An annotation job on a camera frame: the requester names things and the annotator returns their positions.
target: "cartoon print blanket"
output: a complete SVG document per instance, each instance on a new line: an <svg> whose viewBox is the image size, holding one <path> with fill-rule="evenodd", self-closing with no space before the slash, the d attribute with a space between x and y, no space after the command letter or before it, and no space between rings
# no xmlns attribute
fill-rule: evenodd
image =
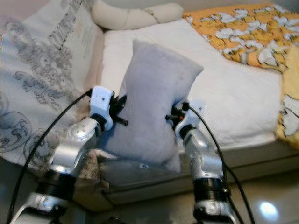
<svg viewBox="0 0 299 224"><path fill-rule="evenodd" d="M283 111L276 135L299 149L299 14L264 3L184 13L230 60L283 74Z"/></svg>

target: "black cable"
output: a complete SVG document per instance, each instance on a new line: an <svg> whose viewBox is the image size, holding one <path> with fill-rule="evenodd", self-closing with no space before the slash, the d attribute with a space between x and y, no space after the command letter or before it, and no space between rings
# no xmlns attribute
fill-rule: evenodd
<svg viewBox="0 0 299 224"><path fill-rule="evenodd" d="M81 95L79 98L77 98L75 101L73 101L64 111L61 112L61 114L59 114L57 116L57 118L52 122L52 124L48 127L48 129L43 133L43 135L39 138L38 142L34 145L31 153L29 154L27 160L26 160L26 163L25 165L23 166L22 170L21 170L21 173L19 175L19 178L17 180L17 183L14 187L14 193L13 193L13 196L12 196L12 199L11 199L11 202L10 202L10 207L9 207L9 211L8 211L8 216L7 216L7 224L9 224L13 218L13 214L14 214L14 206L15 206L15 203L16 203L16 199L17 199L17 196L18 196L18 192L19 192L19 189L20 189L20 186L21 186L21 182L22 182L22 179L26 173L26 170L28 168L28 165L30 163L30 161L32 160L34 154L36 153L37 151L37 148L39 147L39 145L43 142L44 138L47 136L47 134L50 132L50 130L54 127L54 125L61 119L61 117L71 108L73 107L77 102L79 102L82 98L84 98L85 96L91 96L91 93L92 93L92 89L90 89L89 91L85 92L83 95Z"/></svg>
<svg viewBox="0 0 299 224"><path fill-rule="evenodd" d="M226 167L225 167L225 163L224 163L224 157L223 157L223 153L220 150L220 146L218 144L218 141L216 140L215 136L213 135L211 129L209 128L209 126L207 125L207 123L205 122L205 120L201 117L201 115L193 108L189 105L189 109L193 111L193 113L196 114L196 116L198 116L198 118L202 121L202 123L204 124L204 126L206 127L207 131L209 132L210 136L212 137L216 147L217 147L217 151L218 154L220 156L220 159L222 161L222 170L223 170L223 179L225 182L227 182L227 174L226 174Z"/></svg>
<svg viewBox="0 0 299 224"><path fill-rule="evenodd" d="M247 200L247 197L245 195L245 192L240 184L240 181L239 179L237 178L237 176L234 174L234 172L226 165L225 161L224 161L224 157L223 157L223 154L222 154L222 151L220 150L220 146L215 138L215 136L213 135L211 129L209 128L209 126L207 125L207 123L204 121L204 119L201 117L201 115L194 109L192 108L190 105L189 105L189 109L192 110L196 116L198 116L198 118L202 121L202 123L204 124L204 126L206 127L207 131L209 132L209 134L211 135L216 147L217 147L217 151L218 151L218 154L220 156L220 159L222 161L222 167L223 167L223 177L224 177L224 181L226 182L227 181L227 178L226 178L226 175L225 175L225 171L227 170L233 177L235 183L237 184L238 186L238 189L242 195L242 198L243 198L243 201L245 203L245 206L246 206L246 209L247 209L247 212L248 212L248 215L249 215L249 218L250 218L250 221L252 224L255 224L255 220L254 220L254 216L253 216L253 213L252 213L252 210L250 208L250 205L249 205L249 202Z"/></svg>
<svg viewBox="0 0 299 224"><path fill-rule="evenodd" d="M226 170L232 175L232 177L233 177L235 183L236 183L237 186L238 186L238 189L239 189L239 191L240 191L240 193L241 193L241 196L242 196L242 198L243 198L243 201L244 201L244 203L245 203L245 206L246 206L246 209L247 209L247 212L248 212L248 215L249 215L249 218L250 218L251 223L252 223L252 224L255 224L254 216L253 216L253 214L252 214L252 210L251 210L251 208L250 208L250 204L249 204L249 202L248 202L248 199L247 199L247 197L246 197L246 194L245 194L245 192L244 192L244 190L243 190L243 188L242 188L242 186L241 186L241 183L240 183L238 177L235 175L235 173L234 173L234 172L233 172L233 171L232 171L226 164L225 164L225 167L226 167Z"/></svg>
<svg viewBox="0 0 299 224"><path fill-rule="evenodd" d="M241 215L240 215L238 209L236 208L236 206L235 206L235 204L234 204L234 202L233 202L233 200L232 200L231 197L228 197L228 202L229 202L230 206L232 207L232 209L233 209L235 215L237 216L237 218L238 218L240 224L245 224L245 223L244 223L244 220L242 219L242 217L241 217Z"/></svg>

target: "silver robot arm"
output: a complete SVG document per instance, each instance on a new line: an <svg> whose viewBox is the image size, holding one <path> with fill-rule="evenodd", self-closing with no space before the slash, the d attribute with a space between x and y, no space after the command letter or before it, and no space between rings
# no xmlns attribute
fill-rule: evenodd
<svg viewBox="0 0 299 224"><path fill-rule="evenodd" d="M197 111L202 110L202 104L198 100L190 101L190 106ZM198 129L199 118L190 109L184 110L185 113L176 110L166 119L173 121L176 137L183 140L190 161L195 197L193 216L203 224L236 224L228 203L230 192L223 180L221 158Z"/></svg>
<svg viewBox="0 0 299 224"><path fill-rule="evenodd" d="M72 125L45 170L35 192L18 210L10 224L60 224L68 201L72 200L75 183L88 153L96 146L101 134L113 126L113 121L127 125L117 113L126 97L113 99L114 93L103 87L93 89L90 117Z"/></svg>

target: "gray pillow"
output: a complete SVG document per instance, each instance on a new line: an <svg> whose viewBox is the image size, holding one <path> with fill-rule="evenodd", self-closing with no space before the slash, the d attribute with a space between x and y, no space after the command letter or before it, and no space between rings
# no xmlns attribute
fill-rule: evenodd
<svg viewBox="0 0 299 224"><path fill-rule="evenodd" d="M184 100L203 67L156 44L133 41L133 57L121 84L127 102L101 148L122 158L180 171L178 146L166 114Z"/></svg>

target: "mattress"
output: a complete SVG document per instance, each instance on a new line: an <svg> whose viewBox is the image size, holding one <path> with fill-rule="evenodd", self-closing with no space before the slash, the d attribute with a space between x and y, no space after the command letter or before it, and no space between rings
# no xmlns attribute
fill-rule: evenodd
<svg viewBox="0 0 299 224"><path fill-rule="evenodd" d="M281 75L224 58L183 19L138 30L106 32L102 86L118 94L133 54L134 39L160 44L205 68L188 98L205 102L203 118L222 149L276 140Z"/></svg>

